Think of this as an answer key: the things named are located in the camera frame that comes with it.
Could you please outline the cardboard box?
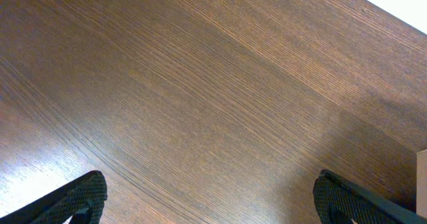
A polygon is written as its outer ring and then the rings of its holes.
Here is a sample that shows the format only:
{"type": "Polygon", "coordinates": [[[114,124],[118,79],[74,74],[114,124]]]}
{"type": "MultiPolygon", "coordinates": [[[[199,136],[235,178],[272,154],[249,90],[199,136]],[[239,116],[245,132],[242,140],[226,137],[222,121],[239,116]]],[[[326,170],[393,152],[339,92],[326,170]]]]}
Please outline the cardboard box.
{"type": "Polygon", "coordinates": [[[427,209],[427,150],[416,154],[416,213],[426,218],[427,209]]]}

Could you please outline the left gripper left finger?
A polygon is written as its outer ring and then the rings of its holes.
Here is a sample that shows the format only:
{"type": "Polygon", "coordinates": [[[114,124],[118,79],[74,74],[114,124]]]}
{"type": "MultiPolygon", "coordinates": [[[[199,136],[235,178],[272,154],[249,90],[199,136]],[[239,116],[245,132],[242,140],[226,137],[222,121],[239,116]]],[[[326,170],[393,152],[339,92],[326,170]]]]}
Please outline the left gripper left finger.
{"type": "Polygon", "coordinates": [[[98,224],[107,200],[107,184],[100,171],[90,171],[36,201],[4,216],[13,224],[98,224]]]}

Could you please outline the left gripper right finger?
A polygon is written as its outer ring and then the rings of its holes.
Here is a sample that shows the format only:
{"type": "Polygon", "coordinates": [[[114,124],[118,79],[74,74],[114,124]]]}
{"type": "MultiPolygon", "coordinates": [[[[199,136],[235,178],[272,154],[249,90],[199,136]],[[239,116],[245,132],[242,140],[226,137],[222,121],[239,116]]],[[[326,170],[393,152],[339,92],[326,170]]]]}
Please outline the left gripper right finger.
{"type": "Polygon", "coordinates": [[[320,171],[313,195],[323,224],[426,224],[426,218],[328,169],[320,171]]]}

